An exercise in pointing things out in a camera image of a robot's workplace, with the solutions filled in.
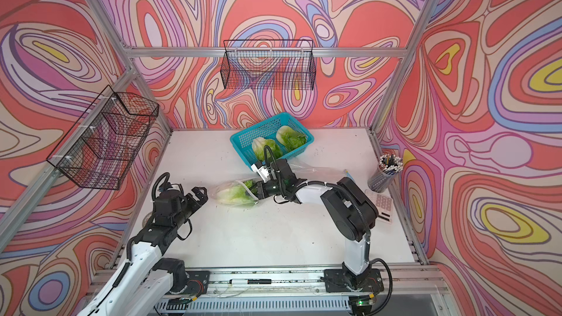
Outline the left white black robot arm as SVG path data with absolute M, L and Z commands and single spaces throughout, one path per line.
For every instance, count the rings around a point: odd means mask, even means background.
M 165 257 L 179 229 L 192 227 L 191 216 L 209 200 L 205 187 L 188 193 L 160 175 L 151 190 L 152 213 L 146 225 L 126 244 L 124 260 L 80 315 L 149 315 L 164 295 L 181 294 L 190 278 L 183 260 Z

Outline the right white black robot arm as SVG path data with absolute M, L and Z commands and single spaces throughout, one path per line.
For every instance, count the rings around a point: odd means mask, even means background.
M 299 178 L 285 159 L 276 159 L 270 146 L 263 149 L 263 162 L 252 169 L 261 180 L 251 188 L 258 198 L 281 198 L 279 204 L 318 204 L 323 206 L 338 232 L 345 238 L 345 254 L 340 269 L 326 269 L 321 280 L 326 291 L 367 292 L 372 296 L 384 291 L 380 271 L 373 264 L 386 262 L 370 259 L 372 229 L 379 212 L 354 180 L 343 177 L 336 183 Z

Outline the clear blue zip-top bag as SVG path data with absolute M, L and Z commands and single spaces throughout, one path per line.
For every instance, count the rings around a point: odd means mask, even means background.
M 336 183 L 341 180 L 341 178 L 345 177 L 354 181 L 354 177 L 352 177 L 346 169 L 343 170 L 338 168 L 309 165 L 297 158 L 290 159 L 288 164 L 297 178 L 305 178 L 310 181 Z

